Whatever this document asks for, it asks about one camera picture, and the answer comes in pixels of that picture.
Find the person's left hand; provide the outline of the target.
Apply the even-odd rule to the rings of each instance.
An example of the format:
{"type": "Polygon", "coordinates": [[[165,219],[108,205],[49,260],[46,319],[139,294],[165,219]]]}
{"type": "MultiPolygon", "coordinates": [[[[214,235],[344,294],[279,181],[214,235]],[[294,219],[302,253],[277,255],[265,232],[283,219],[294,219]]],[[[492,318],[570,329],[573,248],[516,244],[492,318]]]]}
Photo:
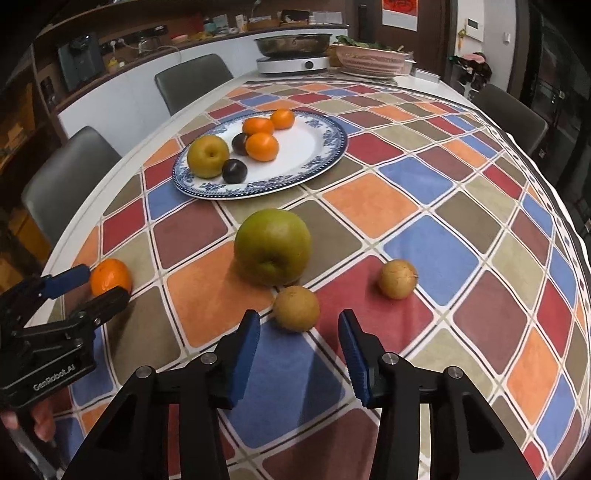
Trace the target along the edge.
{"type": "MultiPolygon", "coordinates": [[[[30,416],[33,420],[35,435],[43,442],[51,441],[56,432],[51,400],[47,398],[35,404],[30,410],[30,416]]],[[[13,411],[2,411],[1,420],[3,425],[9,430],[18,430],[20,428],[18,416],[13,411]]]]}

